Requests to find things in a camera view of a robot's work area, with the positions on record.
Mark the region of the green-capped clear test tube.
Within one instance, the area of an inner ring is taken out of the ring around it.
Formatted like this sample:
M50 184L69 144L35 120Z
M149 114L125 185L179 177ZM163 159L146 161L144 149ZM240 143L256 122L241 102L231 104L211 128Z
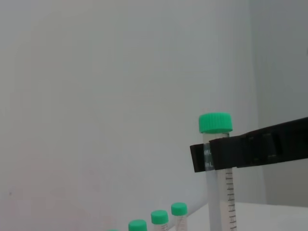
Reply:
M132 220L128 224L128 231L147 231L147 223L143 219Z
M175 231L188 231L187 215L188 208L185 203L174 203L171 205L171 214L175 219Z
M210 141L229 137L229 113L207 113L199 117L203 135L210 231L237 231L232 169L215 170Z
M168 231L169 217L165 210L155 210L151 212L151 222L154 231Z

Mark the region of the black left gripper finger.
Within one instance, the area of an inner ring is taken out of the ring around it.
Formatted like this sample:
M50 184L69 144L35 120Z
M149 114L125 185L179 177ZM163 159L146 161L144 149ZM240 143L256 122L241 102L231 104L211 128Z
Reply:
M213 158L209 143L191 145L190 151L195 172L213 170Z
M209 142L216 170L308 158L308 117Z

